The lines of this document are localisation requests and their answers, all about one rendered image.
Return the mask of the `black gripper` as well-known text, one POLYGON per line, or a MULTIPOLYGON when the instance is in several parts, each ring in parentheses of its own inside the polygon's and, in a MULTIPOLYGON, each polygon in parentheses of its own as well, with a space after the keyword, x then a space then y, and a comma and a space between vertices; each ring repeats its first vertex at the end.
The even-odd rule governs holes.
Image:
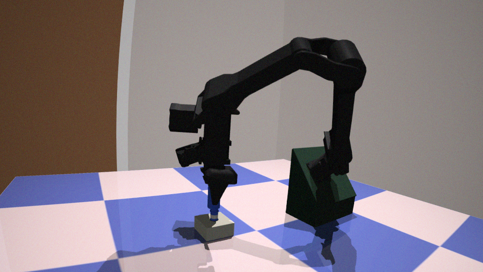
POLYGON ((204 144, 208 145, 210 163, 203 163, 200 170, 204 174, 205 184, 210 186, 210 194, 213 206, 216 206, 223 196, 228 185, 237 184, 238 174, 230 167, 229 146, 230 135, 211 136, 204 134, 204 144))

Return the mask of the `cream square block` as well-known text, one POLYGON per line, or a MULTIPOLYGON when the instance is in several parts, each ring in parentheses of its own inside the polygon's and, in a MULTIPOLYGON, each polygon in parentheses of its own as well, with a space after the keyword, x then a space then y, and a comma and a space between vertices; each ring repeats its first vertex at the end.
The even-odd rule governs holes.
POLYGON ((194 216, 194 229, 206 240, 224 238, 234 235, 235 222, 218 212, 218 220, 211 221, 210 213, 194 216))

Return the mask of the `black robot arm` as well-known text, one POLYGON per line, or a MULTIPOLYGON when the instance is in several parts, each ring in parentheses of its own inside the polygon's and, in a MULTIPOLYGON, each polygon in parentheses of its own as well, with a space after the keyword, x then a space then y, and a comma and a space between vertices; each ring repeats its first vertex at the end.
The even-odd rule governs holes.
MULTIPOLYGON (((336 176, 349 173, 353 159, 349 137, 355 92, 366 75, 365 63, 350 40, 296 37, 241 71, 214 77, 206 82, 196 105, 171 103, 169 130, 198 133, 204 124, 204 134, 228 136, 231 115, 240 114, 237 108, 246 97, 299 69, 333 81, 334 85, 332 128, 324 131, 322 140, 326 152, 307 163, 307 167, 318 184, 331 178, 332 173, 336 176)), ((198 143, 176 149, 181 167, 202 160, 210 163, 204 140, 199 137, 198 143)))

